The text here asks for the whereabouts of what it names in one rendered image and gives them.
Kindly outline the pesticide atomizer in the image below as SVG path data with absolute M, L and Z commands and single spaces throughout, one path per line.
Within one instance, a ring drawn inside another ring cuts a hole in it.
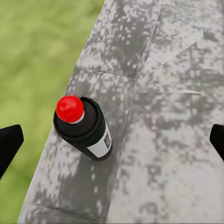
M 76 82 L 75 96 L 56 104 L 54 126 L 57 133 L 92 161 L 102 162 L 112 153 L 112 139 L 99 105 L 84 95 L 90 87 Z

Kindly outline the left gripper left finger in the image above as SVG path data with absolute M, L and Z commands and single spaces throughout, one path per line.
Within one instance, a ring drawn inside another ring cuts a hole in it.
M 24 142 L 19 124 L 0 129 L 0 179 Z

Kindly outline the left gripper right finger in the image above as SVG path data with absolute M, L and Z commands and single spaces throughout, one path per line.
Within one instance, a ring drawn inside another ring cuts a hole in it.
M 213 125 L 210 132 L 210 142 L 224 161 L 224 126 Z

